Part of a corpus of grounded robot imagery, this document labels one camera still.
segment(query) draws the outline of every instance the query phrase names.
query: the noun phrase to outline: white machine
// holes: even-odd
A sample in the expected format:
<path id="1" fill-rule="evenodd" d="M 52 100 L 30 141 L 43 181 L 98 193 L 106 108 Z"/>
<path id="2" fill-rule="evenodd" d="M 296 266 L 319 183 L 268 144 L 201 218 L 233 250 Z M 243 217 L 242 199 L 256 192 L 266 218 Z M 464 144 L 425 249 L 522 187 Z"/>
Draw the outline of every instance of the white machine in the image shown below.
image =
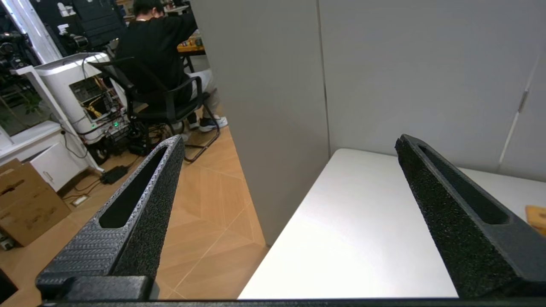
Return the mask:
<path id="1" fill-rule="evenodd" d="M 107 61 L 107 54 L 92 52 L 34 68 L 86 144 L 123 129 L 128 122 L 123 115 L 127 105 L 121 88 L 112 82 L 116 92 L 109 92 L 95 77 L 100 71 L 88 64 Z"/>

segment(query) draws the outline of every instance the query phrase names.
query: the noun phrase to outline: gray pants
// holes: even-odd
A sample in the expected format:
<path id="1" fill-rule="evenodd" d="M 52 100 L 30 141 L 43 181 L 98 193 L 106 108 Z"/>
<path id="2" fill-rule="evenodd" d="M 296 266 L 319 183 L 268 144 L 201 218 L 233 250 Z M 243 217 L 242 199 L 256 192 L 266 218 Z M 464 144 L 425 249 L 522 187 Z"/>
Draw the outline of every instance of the gray pants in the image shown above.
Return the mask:
<path id="1" fill-rule="evenodd" d="M 196 73 L 189 73 L 188 76 L 194 77 L 198 76 L 201 78 L 201 88 L 203 89 L 204 93 L 209 93 L 210 98 L 205 100 L 203 103 L 209 107 L 210 111 L 215 114 L 216 109 L 218 108 L 218 105 L 220 104 L 220 99 L 218 97 L 218 91 L 216 90 L 216 83 L 214 81 L 214 76 L 212 75 L 212 71 L 210 69 L 203 70 L 201 72 Z M 197 97 L 197 83 L 194 81 L 192 82 L 192 98 L 194 99 Z M 203 110 L 203 117 L 210 117 L 209 114 Z"/>

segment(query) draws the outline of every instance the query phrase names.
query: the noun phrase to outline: person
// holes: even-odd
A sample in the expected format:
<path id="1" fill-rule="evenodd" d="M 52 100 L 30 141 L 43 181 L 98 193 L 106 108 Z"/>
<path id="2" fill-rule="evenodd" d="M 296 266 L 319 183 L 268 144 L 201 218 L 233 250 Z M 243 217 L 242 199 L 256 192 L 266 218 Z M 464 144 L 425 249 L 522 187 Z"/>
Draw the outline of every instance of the person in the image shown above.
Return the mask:
<path id="1" fill-rule="evenodd" d="M 136 58 L 169 89 L 176 88 L 191 77 L 199 76 L 202 91 L 211 95 L 204 104 L 214 114 L 220 127 L 227 126 L 227 119 L 215 114 L 219 99 L 212 71 L 207 69 L 202 72 L 184 73 L 183 60 L 180 59 L 176 48 L 197 29 L 193 14 L 165 16 L 161 0 L 135 0 L 133 12 L 136 20 L 129 24 L 127 31 L 120 38 L 115 58 Z M 138 79 L 137 75 L 128 75 L 127 78 L 133 83 L 138 83 L 138 80 L 135 80 Z M 191 87 L 187 86 L 179 91 L 175 103 L 186 104 L 195 97 L 197 85 L 193 81 Z M 214 121 L 205 110 L 199 122 L 195 113 L 188 116 L 188 122 L 190 129 L 199 128 L 202 132 L 216 129 Z"/>

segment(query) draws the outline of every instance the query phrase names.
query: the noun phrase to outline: white cabinet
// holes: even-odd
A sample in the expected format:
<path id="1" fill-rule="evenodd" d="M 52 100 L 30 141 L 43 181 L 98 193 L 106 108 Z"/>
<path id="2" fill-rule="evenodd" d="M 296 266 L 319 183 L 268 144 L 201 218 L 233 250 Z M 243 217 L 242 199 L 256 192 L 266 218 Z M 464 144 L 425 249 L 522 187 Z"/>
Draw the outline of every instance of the white cabinet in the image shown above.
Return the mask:
<path id="1" fill-rule="evenodd" d="M 46 149 L 31 164 L 55 192 L 83 170 L 61 143 Z"/>

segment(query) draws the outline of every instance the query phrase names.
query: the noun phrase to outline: wooden floor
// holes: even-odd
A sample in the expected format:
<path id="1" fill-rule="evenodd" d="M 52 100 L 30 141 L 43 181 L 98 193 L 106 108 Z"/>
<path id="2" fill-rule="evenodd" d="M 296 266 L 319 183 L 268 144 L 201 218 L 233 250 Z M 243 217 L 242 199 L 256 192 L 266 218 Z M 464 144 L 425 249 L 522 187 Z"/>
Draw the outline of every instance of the wooden floor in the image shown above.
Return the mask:
<path id="1" fill-rule="evenodd" d="M 191 141 L 203 143 L 210 136 L 211 132 L 194 133 Z M 102 166 L 110 169 L 128 165 L 135 157 L 124 153 Z M 38 273 L 128 176 L 114 185 L 97 186 L 90 199 L 78 208 L 71 206 L 73 212 L 66 219 L 29 246 L 0 251 L 0 268 L 19 288 L 1 307 L 40 304 L 40 294 L 34 286 Z M 77 187 L 84 188 L 96 179 L 88 176 Z M 72 194 L 81 192 L 72 190 L 67 195 Z M 229 128 L 223 128 L 213 146 L 195 163 L 184 163 L 182 167 L 152 296 L 235 299 L 266 253 L 235 145 Z"/>

